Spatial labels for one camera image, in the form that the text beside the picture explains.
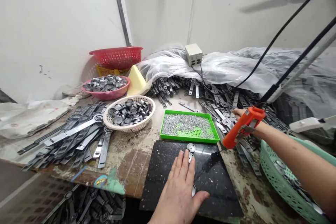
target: green tray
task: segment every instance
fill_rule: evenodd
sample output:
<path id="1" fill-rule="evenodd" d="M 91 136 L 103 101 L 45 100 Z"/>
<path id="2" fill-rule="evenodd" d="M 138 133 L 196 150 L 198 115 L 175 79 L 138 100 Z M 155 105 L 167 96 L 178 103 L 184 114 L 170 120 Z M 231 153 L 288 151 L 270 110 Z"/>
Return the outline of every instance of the green tray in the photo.
<path id="1" fill-rule="evenodd" d="M 201 133 L 202 133 L 200 131 L 200 129 L 195 129 L 194 131 L 189 132 L 189 133 L 182 133 L 181 136 L 172 136 L 172 135 L 163 135 L 163 134 L 161 134 L 166 114 L 186 114 L 186 115 L 192 115 L 192 116 L 199 116 L 199 117 L 207 118 L 209 120 L 209 123 L 210 123 L 210 126 L 211 126 L 210 130 L 213 132 L 213 135 L 215 136 L 215 139 L 206 139 L 206 138 L 199 138 L 199 137 L 197 137 L 197 135 L 200 136 Z M 205 143 L 209 143 L 209 144 L 212 144 L 212 143 L 216 144 L 219 141 L 219 136 L 217 134 L 216 128 L 214 126 L 214 123 L 213 123 L 213 121 L 211 119 L 211 115 L 209 115 L 209 114 L 203 114 L 203 113 L 177 111 L 177 110 L 165 110 L 164 111 L 162 126 L 161 126 L 161 130 L 160 130 L 160 137 L 162 139 L 181 140 L 181 141 L 188 141 L 188 142 L 205 142 Z"/>

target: yellow foam block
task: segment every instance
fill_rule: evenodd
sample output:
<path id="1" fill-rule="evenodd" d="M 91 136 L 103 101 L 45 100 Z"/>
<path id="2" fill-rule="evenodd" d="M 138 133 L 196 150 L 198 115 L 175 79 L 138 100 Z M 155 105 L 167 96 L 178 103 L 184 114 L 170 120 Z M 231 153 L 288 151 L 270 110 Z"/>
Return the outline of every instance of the yellow foam block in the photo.
<path id="1" fill-rule="evenodd" d="M 147 84 L 145 79 L 142 77 L 139 69 L 136 65 L 131 67 L 131 71 L 128 75 L 131 80 L 131 83 L 128 86 L 127 96 L 132 95 L 144 95 L 148 90 L 143 90 Z"/>

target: black square board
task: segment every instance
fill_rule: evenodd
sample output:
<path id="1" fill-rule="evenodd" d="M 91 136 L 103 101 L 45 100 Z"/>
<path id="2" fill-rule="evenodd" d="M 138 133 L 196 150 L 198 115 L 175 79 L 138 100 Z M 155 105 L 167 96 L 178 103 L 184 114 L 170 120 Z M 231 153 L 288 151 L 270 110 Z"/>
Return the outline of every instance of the black square board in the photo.
<path id="1" fill-rule="evenodd" d="M 156 141 L 140 202 L 140 210 L 154 211 L 170 169 L 180 150 L 187 148 L 188 142 Z M 216 144 L 193 143 L 196 151 L 194 184 L 196 192 L 207 191 L 206 199 L 198 211 L 199 215 L 215 217 L 243 217 L 237 194 Z"/>

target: pink plastic bowl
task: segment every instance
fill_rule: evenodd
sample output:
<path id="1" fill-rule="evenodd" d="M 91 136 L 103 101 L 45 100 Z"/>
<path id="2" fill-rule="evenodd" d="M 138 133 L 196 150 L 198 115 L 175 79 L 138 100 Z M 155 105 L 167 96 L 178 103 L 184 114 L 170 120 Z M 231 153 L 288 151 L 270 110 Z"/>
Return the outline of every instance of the pink plastic bowl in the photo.
<path id="1" fill-rule="evenodd" d="M 128 85 L 131 82 L 131 80 L 129 78 L 125 77 L 125 76 L 121 76 L 120 75 L 120 77 L 123 77 L 123 78 L 125 78 L 128 81 L 127 84 L 126 84 L 126 86 L 124 86 L 122 88 L 119 88 L 119 89 L 116 89 L 116 90 L 113 90 L 113 91 L 108 91 L 108 92 L 90 92 L 90 91 L 85 90 L 85 88 L 83 88 L 83 86 L 82 86 L 82 90 L 85 93 L 92 94 L 94 97 L 96 97 L 96 98 L 98 98 L 100 100 L 114 100 L 114 99 L 118 99 L 119 97 L 123 96 L 127 92 Z"/>

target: green plastic basket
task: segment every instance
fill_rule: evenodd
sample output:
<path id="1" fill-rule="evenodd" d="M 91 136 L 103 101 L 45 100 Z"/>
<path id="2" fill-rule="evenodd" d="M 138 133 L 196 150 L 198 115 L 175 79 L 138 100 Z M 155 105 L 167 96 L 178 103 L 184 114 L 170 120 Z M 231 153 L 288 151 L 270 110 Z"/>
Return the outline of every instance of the green plastic basket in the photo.
<path id="1" fill-rule="evenodd" d="M 329 163 L 336 166 L 336 158 L 328 154 L 327 152 L 320 149 L 318 146 L 312 144 L 309 141 L 303 141 L 299 138 L 292 137 L 297 142 L 301 143 L 303 146 L 316 153 L 320 157 L 327 160 Z M 267 179 L 272 184 L 274 189 L 280 194 L 280 196 L 303 218 L 305 218 L 310 223 L 323 224 L 330 223 L 327 218 L 320 215 L 314 210 L 314 208 L 309 205 L 284 179 L 284 177 L 278 172 L 274 166 L 274 161 L 281 159 L 276 155 L 276 153 L 271 149 L 271 147 L 264 141 L 261 141 L 261 152 L 260 152 L 260 164 Z M 286 168 L 286 175 L 291 179 L 296 179 L 291 170 Z"/>
<path id="2" fill-rule="evenodd" d="M 181 132 L 179 136 L 161 134 L 163 124 L 165 123 L 164 121 L 165 121 L 166 114 L 185 114 L 185 115 L 192 115 L 192 116 L 199 116 L 199 117 L 207 118 L 211 126 L 209 130 L 213 133 L 213 135 L 215 136 L 215 139 L 200 138 L 200 136 L 202 135 L 202 130 L 200 128 L 197 128 L 197 126 L 195 126 L 195 130 L 193 130 L 192 132 Z M 164 116 L 163 116 L 161 131 L 160 131 L 160 137 L 162 139 L 181 140 L 181 141 L 188 141 L 188 142 L 205 142 L 209 144 L 212 144 L 212 143 L 216 144 L 219 141 L 219 136 L 217 134 L 214 123 L 211 119 L 211 115 L 203 114 L 203 113 L 177 111 L 177 110 L 165 110 L 164 111 Z"/>

